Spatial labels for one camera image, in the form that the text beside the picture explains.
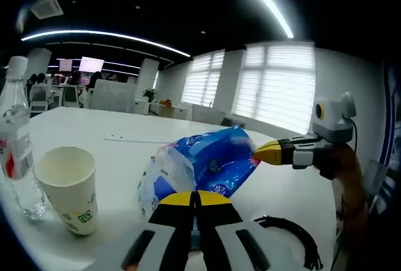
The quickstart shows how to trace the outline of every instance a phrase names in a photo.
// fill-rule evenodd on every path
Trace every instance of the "white paper cup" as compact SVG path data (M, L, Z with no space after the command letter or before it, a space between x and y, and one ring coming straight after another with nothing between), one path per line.
M67 228L77 235L96 230L95 160L77 147L45 153L35 166L36 177Z

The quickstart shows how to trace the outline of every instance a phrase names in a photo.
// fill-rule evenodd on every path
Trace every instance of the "bottle label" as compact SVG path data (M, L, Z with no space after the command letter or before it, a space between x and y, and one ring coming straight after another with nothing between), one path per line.
M0 163L7 177L14 180L25 177L33 166L29 125L11 134L0 132Z

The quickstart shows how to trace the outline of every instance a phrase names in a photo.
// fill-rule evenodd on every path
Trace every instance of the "black ceiling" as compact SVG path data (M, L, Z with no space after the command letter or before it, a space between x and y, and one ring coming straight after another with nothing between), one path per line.
M165 49L109 36L71 34L20 41L22 36L53 29L92 29L132 35L191 56L221 48L243 48L245 44L258 41L287 40L260 0L58 0L64 15L38 20L29 13L17 21L21 8L35 1L2 0L0 50L3 56L44 46L53 52L51 63L56 63L56 58L90 56L140 66L141 61L149 57L159 60L160 69L163 69L171 65L170 61L188 60ZM381 61L391 48L392 40L397 39L397 32L393 30L399 21L397 0L274 2L287 20L294 39L312 40L317 47ZM91 45L93 43L120 49Z

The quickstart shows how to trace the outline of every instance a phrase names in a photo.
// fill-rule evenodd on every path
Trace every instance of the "plastic bag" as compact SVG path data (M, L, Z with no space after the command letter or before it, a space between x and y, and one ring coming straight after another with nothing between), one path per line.
M235 126L184 137L160 148L138 186L148 220L160 200L180 191L201 189L230 197L258 166L252 140Z

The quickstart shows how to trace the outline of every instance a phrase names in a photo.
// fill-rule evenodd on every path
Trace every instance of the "white table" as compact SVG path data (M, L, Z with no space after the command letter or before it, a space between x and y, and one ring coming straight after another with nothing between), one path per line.
M43 270L81 270L94 261L93 250L97 246L118 238L142 221L137 185L149 157L162 146L157 142L220 128L186 120L99 110L61 107L47 111L31 119L34 158L59 146L77 146L93 154L100 227L90 236L74 236L64 228L51 206L42 222L30 223L16 208L11 194L1 188L4 209L13 221L17 236ZM257 132L247 133L256 145L271 140ZM125 142L133 139L154 143ZM295 171L291 166L261 163L231 199L244 220L268 214L301 225L315 239L324 270L330 269L335 244L335 204L331 183L315 169ZM270 230L288 241L294 258L303 264L301 243L290 233ZM205 269L197 255L190 258L186 268Z

